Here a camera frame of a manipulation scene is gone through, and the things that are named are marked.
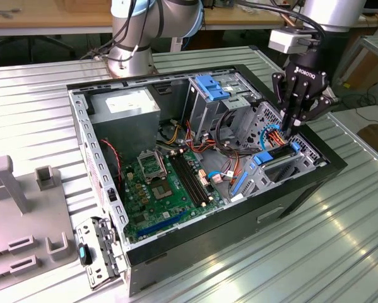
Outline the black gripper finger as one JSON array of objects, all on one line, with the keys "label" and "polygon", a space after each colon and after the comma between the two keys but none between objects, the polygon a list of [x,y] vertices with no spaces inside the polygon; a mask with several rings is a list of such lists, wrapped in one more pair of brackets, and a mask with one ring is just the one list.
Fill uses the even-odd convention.
[{"label": "black gripper finger", "polygon": [[313,121],[339,106],[337,97],[320,95],[313,100],[303,100],[290,114],[290,134],[295,135],[299,128],[308,121]]},{"label": "black gripper finger", "polygon": [[271,76],[273,92],[276,95],[281,115],[281,130],[283,133],[294,133],[295,118],[293,117],[296,102],[293,98],[297,78],[288,78],[284,73],[273,73]]}]

